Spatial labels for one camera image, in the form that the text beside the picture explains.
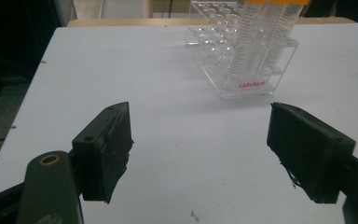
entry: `white tabletop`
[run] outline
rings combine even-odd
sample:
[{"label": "white tabletop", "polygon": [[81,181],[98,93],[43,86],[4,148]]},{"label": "white tabletop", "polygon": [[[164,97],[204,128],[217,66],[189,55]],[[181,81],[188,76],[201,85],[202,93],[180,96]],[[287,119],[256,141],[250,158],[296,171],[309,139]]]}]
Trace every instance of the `white tabletop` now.
[{"label": "white tabletop", "polygon": [[297,25],[274,95],[222,101],[185,46],[185,27],[58,29],[0,152],[0,191],[28,161],[130,102],[128,170],[86,223],[343,223],[341,206],[294,189],[266,144],[270,103],[301,107],[357,141],[358,24]]}]

